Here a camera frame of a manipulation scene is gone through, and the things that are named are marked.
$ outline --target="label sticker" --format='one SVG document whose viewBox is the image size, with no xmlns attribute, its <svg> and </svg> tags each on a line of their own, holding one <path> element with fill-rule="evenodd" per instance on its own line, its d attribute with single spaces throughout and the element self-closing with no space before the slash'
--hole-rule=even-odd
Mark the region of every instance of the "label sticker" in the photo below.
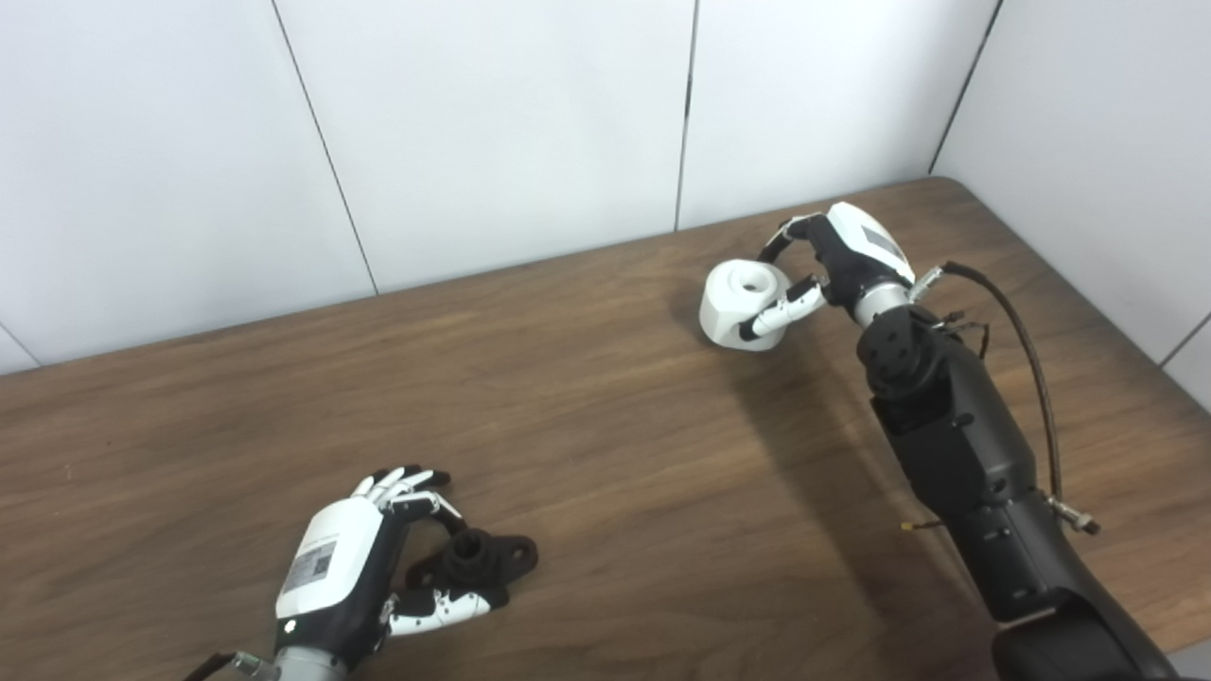
<svg viewBox="0 0 1211 681">
<path fill-rule="evenodd" d="M 335 542 L 328 542 L 300 554 L 291 563 L 291 571 L 286 574 L 286 584 L 282 593 L 288 594 L 299 586 L 305 586 L 312 582 L 318 582 L 328 576 L 328 566 L 332 563 L 332 554 L 337 550 Z"/>
</svg>

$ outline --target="white robotic hand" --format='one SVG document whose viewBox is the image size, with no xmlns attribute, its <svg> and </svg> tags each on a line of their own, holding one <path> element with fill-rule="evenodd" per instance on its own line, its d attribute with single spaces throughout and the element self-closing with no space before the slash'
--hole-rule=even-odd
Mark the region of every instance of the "white robotic hand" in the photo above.
<svg viewBox="0 0 1211 681">
<path fill-rule="evenodd" d="M 441 629 L 509 601 L 505 583 L 538 562 L 534 543 L 469 530 L 431 490 L 447 482 L 446 473 L 418 465 L 379 471 L 311 519 L 277 597 L 279 664 L 305 651 L 332 668 L 339 662 L 344 673 L 389 635 Z M 408 590 L 392 594 L 409 525 L 426 517 L 446 527 L 450 543 L 409 572 Z"/>
<path fill-rule="evenodd" d="M 450 534 L 466 528 L 454 507 L 430 490 L 447 482 L 449 475 L 417 465 L 380 471 L 317 513 L 277 596 L 276 649 L 323 651 L 349 669 L 378 649 L 408 526 L 434 517 Z"/>
<path fill-rule="evenodd" d="M 791 285 L 774 267 L 796 241 L 811 245 L 827 276 L 809 275 Z M 888 230 L 861 208 L 838 202 L 827 213 L 784 222 L 754 261 L 716 267 L 706 280 L 699 321 L 718 345 L 769 350 L 787 326 L 826 304 L 845 308 L 865 327 L 882 311 L 907 304 L 914 281 Z"/>
</svg>

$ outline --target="white wall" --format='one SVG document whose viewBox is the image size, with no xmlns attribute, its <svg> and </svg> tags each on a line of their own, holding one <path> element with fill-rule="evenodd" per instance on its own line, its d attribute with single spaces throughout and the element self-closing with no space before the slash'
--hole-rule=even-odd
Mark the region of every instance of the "white wall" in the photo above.
<svg viewBox="0 0 1211 681">
<path fill-rule="evenodd" d="M 695 0 L 280 0 L 323 138 L 270 0 L 0 4 L 0 372 L 918 177 L 993 1 L 701 0 L 684 159 Z"/>
<path fill-rule="evenodd" d="M 701 0 L 681 227 L 929 171 L 995 0 Z"/>
<path fill-rule="evenodd" d="M 372 293 L 268 1 L 0 4 L 0 324 L 35 357 Z"/>
<path fill-rule="evenodd" d="M 380 290 L 672 229 L 693 0 L 279 0 Z"/>
<path fill-rule="evenodd" d="M 1211 313 L 1209 25 L 1201 0 L 1008 0 L 935 168 L 1155 361 Z"/>
</svg>

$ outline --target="cable connector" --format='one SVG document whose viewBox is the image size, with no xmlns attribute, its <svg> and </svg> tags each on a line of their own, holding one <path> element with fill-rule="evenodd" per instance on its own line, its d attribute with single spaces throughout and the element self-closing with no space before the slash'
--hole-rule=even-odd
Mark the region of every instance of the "cable connector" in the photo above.
<svg viewBox="0 0 1211 681">
<path fill-rule="evenodd" d="M 925 293 L 928 293 L 929 290 L 937 284 L 937 280 L 942 279 L 943 274 L 945 273 L 941 267 L 930 268 L 930 270 L 922 275 L 922 277 L 917 280 L 917 284 L 913 284 L 912 288 L 908 290 L 908 302 L 916 303 L 917 301 L 924 298 Z"/>
<path fill-rule="evenodd" d="M 1048 496 L 1046 500 L 1051 510 L 1055 511 L 1056 517 L 1067 522 L 1077 532 L 1094 536 L 1102 531 L 1102 526 L 1087 513 L 1081 513 L 1051 496 Z"/>
<path fill-rule="evenodd" d="M 277 681 L 282 676 L 282 670 L 276 664 L 243 651 L 236 651 L 231 666 L 253 681 Z"/>
</svg>

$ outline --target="wall seam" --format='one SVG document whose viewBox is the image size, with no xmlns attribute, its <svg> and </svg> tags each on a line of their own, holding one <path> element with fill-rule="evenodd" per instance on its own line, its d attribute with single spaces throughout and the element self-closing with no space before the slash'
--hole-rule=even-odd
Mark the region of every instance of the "wall seam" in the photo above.
<svg viewBox="0 0 1211 681">
<path fill-rule="evenodd" d="M 689 29 L 689 71 L 685 76 L 685 115 L 682 119 L 681 159 L 677 162 L 677 201 L 673 204 L 673 231 L 681 229 L 681 198 L 685 181 L 685 141 L 689 138 L 689 109 L 694 96 L 694 55 L 698 51 L 698 7 L 701 0 L 694 0 L 694 19 Z"/>
<path fill-rule="evenodd" d="M 1165 365 L 1167 365 L 1170 360 L 1176 357 L 1177 353 L 1181 353 L 1182 348 L 1184 348 L 1190 340 L 1193 340 L 1194 337 L 1198 336 L 1199 331 L 1203 331 L 1203 327 L 1206 326 L 1209 321 L 1211 321 L 1211 313 L 1207 313 L 1207 316 L 1203 317 L 1203 321 L 1198 322 L 1194 326 L 1193 331 L 1190 331 L 1189 333 L 1186 334 L 1184 338 L 1178 340 L 1177 345 L 1172 350 L 1170 350 L 1169 354 L 1165 355 L 1165 359 L 1160 360 L 1160 362 L 1157 366 L 1159 366 L 1160 368 L 1165 368 Z"/>
<path fill-rule="evenodd" d="M 951 118 L 946 121 L 946 130 L 942 131 L 942 138 L 937 141 L 937 149 L 934 150 L 934 159 L 929 161 L 929 170 L 925 174 L 934 174 L 934 166 L 937 165 L 937 158 L 942 155 L 942 147 L 946 145 L 946 138 L 951 135 L 951 126 L 954 125 L 954 116 L 959 113 L 959 105 L 963 104 L 963 97 L 968 93 L 968 86 L 971 85 L 971 76 L 976 73 L 976 65 L 980 64 L 980 57 L 983 57 L 983 48 L 988 45 L 988 36 L 992 35 L 992 27 L 997 23 L 997 17 L 1000 16 L 1000 6 L 1005 0 L 997 0 L 997 6 L 993 7 L 992 17 L 988 18 L 988 27 L 985 29 L 983 39 L 980 40 L 980 48 L 976 50 L 976 57 L 971 61 L 971 68 L 968 69 L 968 78 L 963 80 L 963 87 L 959 88 L 959 98 L 954 101 L 954 108 L 951 109 Z"/>
<path fill-rule="evenodd" d="M 328 141 L 323 136 L 323 128 L 320 127 L 320 118 L 315 113 L 315 105 L 311 103 L 311 93 L 308 92 L 306 82 L 303 80 L 303 70 L 299 69 L 298 58 L 294 57 L 294 46 L 291 45 L 291 36 L 286 33 L 286 22 L 282 21 L 282 13 L 277 10 L 277 0 L 269 0 L 270 5 L 274 6 L 274 16 L 277 17 L 277 28 L 282 32 L 282 40 L 286 41 L 286 51 L 291 55 L 291 63 L 294 64 L 294 75 L 299 79 L 299 87 L 303 90 L 303 98 L 306 99 L 308 111 L 311 114 L 311 122 L 315 124 L 315 132 L 320 136 L 320 144 L 323 147 L 323 156 L 328 160 L 328 170 L 332 171 L 332 179 L 337 183 L 337 193 L 340 194 L 340 205 L 345 207 L 345 217 L 349 218 L 349 227 L 354 230 L 354 240 L 357 241 L 357 251 L 362 254 L 362 263 L 366 264 L 366 274 L 371 277 L 371 287 L 374 288 L 374 294 L 379 294 L 378 282 L 374 281 L 374 270 L 371 268 L 371 261 L 366 256 L 366 246 L 362 245 L 362 235 L 357 231 L 357 223 L 354 222 L 354 212 L 349 208 L 349 199 L 345 198 L 345 188 L 340 184 L 340 176 L 337 174 L 337 164 L 332 160 L 332 153 L 328 150 Z"/>
<path fill-rule="evenodd" d="M 27 355 L 29 355 L 29 359 L 34 360 L 35 365 L 38 365 L 38 366 L 46 366 L 46 365 L 44 365 L 41 362 L 41 360 L 38 359 L 36 355 L 34 355 L 34 353 L 29 351 L 29 348 L 27 348 L 25 344 L 22 343 L 21 339 L 17 338 L 17 336 L 13 334 L 13 332 L 8 331 L 8 327 L 5 326 L 2 321 L 0 321 L 0 332 L 4 332 L 6 334 L 8 334 L 8 338 L 12 338 L 12 342 L 16 343 L 17 347 L 21 348 L 21 350 L 23 353 L 25 353 Z"/>
</svg>

